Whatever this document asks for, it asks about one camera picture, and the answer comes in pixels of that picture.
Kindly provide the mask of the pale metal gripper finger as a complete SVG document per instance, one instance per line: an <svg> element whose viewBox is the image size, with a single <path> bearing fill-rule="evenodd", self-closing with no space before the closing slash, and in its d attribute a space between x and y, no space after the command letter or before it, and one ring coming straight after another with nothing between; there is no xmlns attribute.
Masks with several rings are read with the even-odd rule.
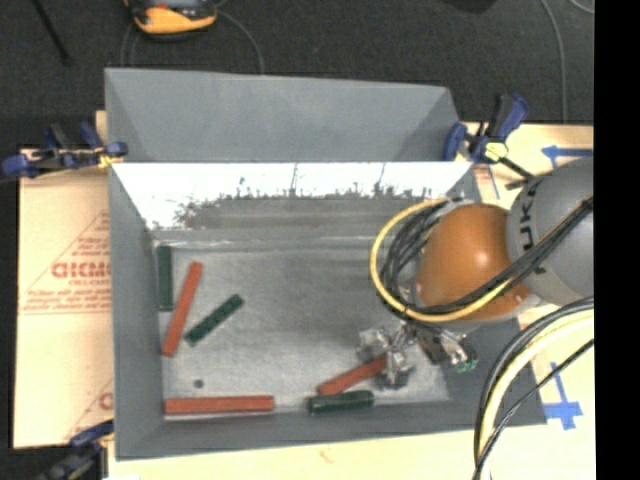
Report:
<svg viewBox="0 0 640 480"><path fill-rule="evenodd" d="M376 383L383 389L400 389L410 379L415 365L409 360L405 350L388 350L383 355L384 367L376 376Z"/></svg>
<svg viewBox="0 0 640 480"><path fill-rule="evenodd" d="M391 333L384 327L364 329L359 332L357 356L361 361L373 361L387 353L391 342Z"/></svg>

